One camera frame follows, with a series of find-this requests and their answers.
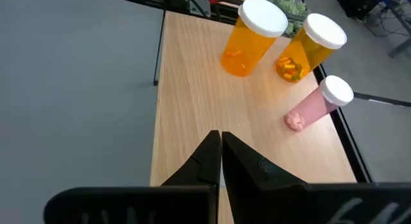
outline pill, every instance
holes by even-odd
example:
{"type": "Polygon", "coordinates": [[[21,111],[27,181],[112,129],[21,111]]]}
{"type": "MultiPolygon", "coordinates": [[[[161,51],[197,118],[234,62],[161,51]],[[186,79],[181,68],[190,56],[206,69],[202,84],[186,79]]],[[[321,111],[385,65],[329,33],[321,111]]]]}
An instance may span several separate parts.
{"type": "Polygon", "coordinates": [[[292,116],[288,116],[288,117],[287,117],[287,123],[288,123],[288,124],[292,124],[292,119],[293,119],[292,116]]]}
{"type": "Polygon", "coordinates": [[[291,63],[291,59],[288,58],[288,57],[281,58],[279,61],[280,61],[281,63],[283,63],[283,64],[289,64],[289,63],[291,63]]]}
{"type": "Polygon", "coordinates": [[[302,74],[304,74],[304,69],[301,69],[300,73],[298,74],[300,76],[300,78],[302,78],[302,74]]]}
{"type": "Polygon", "coordinates": [[[285,71],[285,69],[284,69],[284,64],[279,64],[278,66],[280,67],[280,69],[282,70],[282,72],[285,71]]]}
{"type": "Polygon", "coordinates": [[[286,74],[284,74],[284,77],[287,78],[287,79],[291,79],[292,75],[286,73],[286,74]]]}
{"type": "Polygon", "coordinates": [[[297,131],[301,131],[303,128],[304,128],[304,126],[303,126],[302,124],[297,124],[297,125],[295,125],[295,129],[296,129],[297,131]]]}
{"type": "Polygon", "coordinates": [[[298,119],[298,117],[293,117],[293,118],[291,118],[291,123],[293,124],[293,125],[296,125],[296,124],[298,124],[300,122],[300,119],[298,119]]]}
{"type": "Polygon", "coordinates": [[[241,54],[241,51],[236,51],[235,53],[231,51],[227,52],[227,56],[231,56],[231,57],[238,56],[239,54],[241,54]]]}
{"type": "Polygon", "coordinates": [[[304,126],[306,124],[306,120],[303,117],[300,117],[300,118],[301,118],[300,124],[304,126]]]}
{"type": "Polygon", "coordinates": [[[295,65],[293,65],[293,64],[284,64],[284,69],[295,69],[295,65]]]}

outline pill bottle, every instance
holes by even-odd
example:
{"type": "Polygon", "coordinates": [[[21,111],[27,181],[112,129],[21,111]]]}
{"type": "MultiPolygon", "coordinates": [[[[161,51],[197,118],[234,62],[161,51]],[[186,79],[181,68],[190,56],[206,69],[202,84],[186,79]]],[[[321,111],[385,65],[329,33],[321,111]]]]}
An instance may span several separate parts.
{"type": "Polygon", "coordinates": [[[283,11],[267,0],[245,0],[238,15],[221,64],[228,73],[247,76],[283,34],[288,21],[283,11]]]}
{"type": "Polygon", "coordinates": [[[327,76],[310,95],[284,116],[288,128],[299,132],[320,118],[344,106],[354,98],[347,82],[337,76],[327,76]]]}
{"type": "Polygon", "coordinates": [[[347,36],[337,23],[317,13],[309,14],[274,68],[284,80],[299,82],[346,42],[347,36]]]}

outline green leaves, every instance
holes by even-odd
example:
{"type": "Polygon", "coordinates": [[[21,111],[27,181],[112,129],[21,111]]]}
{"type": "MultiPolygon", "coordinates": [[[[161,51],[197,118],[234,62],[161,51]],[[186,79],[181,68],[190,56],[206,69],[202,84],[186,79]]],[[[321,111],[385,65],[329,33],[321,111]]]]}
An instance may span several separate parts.
{"type": "MultiPolygon", "coordinates": [[[[301,15],[306,17],[309,13],[311,13],[306,4],[303,2],[295,2],[295,0],[269,0],[277,5],[282,11],[292,13],[294,15],[301,15]]],[[[293,37],[297,32],[302,28],[302,22],[299,21],[288,21],[288,27],[285,29],[284,33],[289,36],[293,37]]]]}

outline table leg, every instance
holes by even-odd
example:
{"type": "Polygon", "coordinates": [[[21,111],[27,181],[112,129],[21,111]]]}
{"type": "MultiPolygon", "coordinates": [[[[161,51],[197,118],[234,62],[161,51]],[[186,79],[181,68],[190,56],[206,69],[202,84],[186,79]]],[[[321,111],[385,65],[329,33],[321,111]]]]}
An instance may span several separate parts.
{"type": "Polygon", "coordinates": [[[160,39],[159,39],[159,48],[157,50],[157,61],[155,63],[155,70],[154,70],[154,79],[153,79],[153,85],[158,86],[159,84],[159,78],[157,77],[157,70],[160,69],[160,64],[161,63],[161,51],[162,51],[162,31],[164,30],[164,18],[166,17],[166,10],[163,11],[162,13],[162,22],[161,22],[161,31],[160,31],[160,39]]]}
{"type": "Polygon", "coordinates": [[[399,54],[409,46],[411,46],[411,39],[407,39],[406,41],[404,41],[404,43],[398,45],[396,48],[388,52],[388,56],[390,56],[391,58],[395,58],[397,54],[399,54]]]}

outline table surface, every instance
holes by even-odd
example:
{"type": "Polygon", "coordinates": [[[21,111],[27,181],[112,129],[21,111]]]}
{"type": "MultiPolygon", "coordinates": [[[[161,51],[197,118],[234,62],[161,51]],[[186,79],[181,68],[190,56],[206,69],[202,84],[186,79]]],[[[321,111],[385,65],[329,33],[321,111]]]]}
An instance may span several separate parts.
{"type": "MultiPolygon", "coordinates": [[[[295,133],[282,116],[318,85],[311,73],[288,83],[273,62],[289,43],[280,37],[245,78],[226,73],[220,54],[232,26],[166,12],[151,185],[161,185],[210,130],[230,131],[273,163],[307,182],[355,182],[329,116],[295,133]]],[[[219,223],[232,223],[227,191],[219,223]]]]}

